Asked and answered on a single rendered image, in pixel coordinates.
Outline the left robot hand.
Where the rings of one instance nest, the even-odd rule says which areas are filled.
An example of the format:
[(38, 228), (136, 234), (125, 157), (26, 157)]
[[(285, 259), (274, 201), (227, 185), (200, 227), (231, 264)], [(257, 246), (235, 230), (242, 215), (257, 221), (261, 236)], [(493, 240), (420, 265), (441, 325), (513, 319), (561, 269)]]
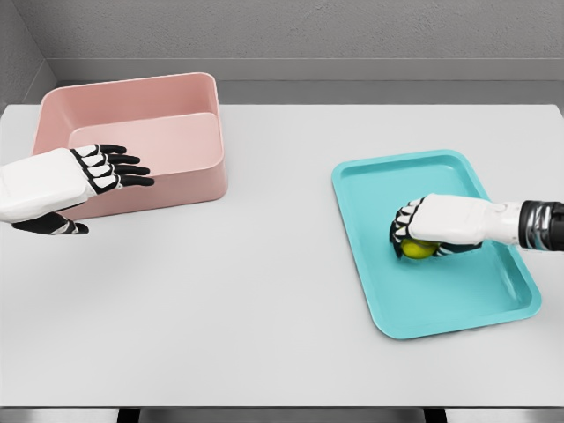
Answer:
[(150, 169), (121, 145), (55, 150), (0, 167), (0, 222), (20, 231), (88, 234), (89, 228), (60, 212), (129, 186), (154, 184)]

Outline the pink plastic basket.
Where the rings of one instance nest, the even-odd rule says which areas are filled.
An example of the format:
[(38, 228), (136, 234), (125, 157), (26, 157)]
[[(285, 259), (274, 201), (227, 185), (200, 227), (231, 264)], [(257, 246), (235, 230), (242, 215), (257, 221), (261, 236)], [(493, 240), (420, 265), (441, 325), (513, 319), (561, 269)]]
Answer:
[(227, 190), (216, 81), (207, 73), (57, 88), (41, 102), (33, 153), (111, 144), (151, 170), (151, 187), (93, 197), (70, 219), (140, 212), (221, 198)]

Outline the yellow-green tennis ball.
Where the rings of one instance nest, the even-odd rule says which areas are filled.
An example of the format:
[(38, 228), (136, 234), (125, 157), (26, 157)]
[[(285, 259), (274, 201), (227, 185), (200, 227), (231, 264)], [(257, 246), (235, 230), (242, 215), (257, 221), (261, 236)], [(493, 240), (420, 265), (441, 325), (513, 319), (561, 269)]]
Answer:
[(415, 260), (426, 259), (432, 256), (438, 247), (439, 244), (437, 242), (412, 239), (404, 239), (400, 244), (403, 255)]

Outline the blue plastic tray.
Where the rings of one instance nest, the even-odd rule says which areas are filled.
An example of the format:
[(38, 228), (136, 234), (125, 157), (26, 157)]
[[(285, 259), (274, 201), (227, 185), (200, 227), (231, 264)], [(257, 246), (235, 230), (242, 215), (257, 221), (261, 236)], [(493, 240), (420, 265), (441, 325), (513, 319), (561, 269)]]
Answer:
[(487, 242), (447, 257), (397, 258), (389, 241), (396, 212), (429, 193), (486, 198), (470, 162), (438, 150), (353, 160), (331, 180), (375, 326), (411, 339), (534, 316), (541, 294), (517, 249)]

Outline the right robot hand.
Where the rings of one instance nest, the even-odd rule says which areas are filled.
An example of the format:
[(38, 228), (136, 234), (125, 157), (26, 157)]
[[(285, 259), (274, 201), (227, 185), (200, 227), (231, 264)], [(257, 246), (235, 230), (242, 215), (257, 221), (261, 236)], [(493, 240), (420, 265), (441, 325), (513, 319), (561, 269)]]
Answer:
[(397, 210), (389, 240), (398, 258), (406, 255), (405, 240), (437, 245), (434, 256), (479, 249), (486, 239), (486, 213), (493, 204), (485, 199), (429, 194)]

